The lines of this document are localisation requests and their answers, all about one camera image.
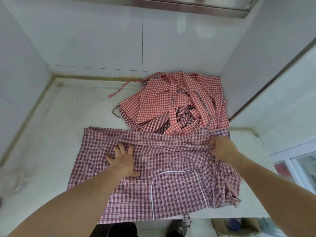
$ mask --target person's right arm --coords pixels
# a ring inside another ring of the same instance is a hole
[[[248,159],[224,136],[209,141],[211,154],[230,164],[255,193],[271,219],[288,237],[316,233],[316,195]]]

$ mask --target foot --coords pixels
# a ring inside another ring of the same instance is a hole
[[[180,235],[186,234],[186,223],[183,220],[172,220],[166,229],[166,237],[173,231],[178,232]]]

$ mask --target cardboard box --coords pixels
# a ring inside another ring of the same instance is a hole
[[[251,236],[260,234],[260,227],[256,218],[241,218],[240,231],[231,231],[226,219],[212,219],[217,236]]]

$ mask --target wall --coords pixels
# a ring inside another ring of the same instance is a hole
[[[219,75],[264,0],[246,19],[78,0],[2,0],[56,73]]]
[[[269,154],[316,139],[316,46],[232,122],[255,129]]]
[[[266,0],[221,73],[232,116],[316,36],[316,0]]]
[[[0,1],[0,158],[50,78],[47,64]]]

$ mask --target white piping trim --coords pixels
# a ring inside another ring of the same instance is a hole
[[[198,178],[198,175],[197,175],[197,172],[195,170],[186,170],[186,171],[180,171],[180,170],[169,170],[169,171],[164,171],[164,172],[161,172],[159,173],[158,175],[156,175],[154,178],[153,178],[153,181],[151,183],[151,186],[150,186],[150,199],[151,199],[151,210],[152,210],[152,214],[153,214],[153,220],[155,219],[155,213],[154,213],[154,200],[153,200],[153,184],[154,184],[154,180],[156,179],[157,176],[161,175],[161,174],[164,174],[164,173],[171,173],[171,172],[188,172],[188,171],[194,171],[196,177],[197,177],[197,182],[199,184],[199,187],[200,187],[200,190],[202,192],[202,196],[204,198],[204,201],[205,201],[205,207],[207,207],[207,201],[206,201],[206,197],[204,195],[204,192],[203,192],[203,189],[202,189],[202,186],[201,186],[201,183],[200,183],[200,180]]]

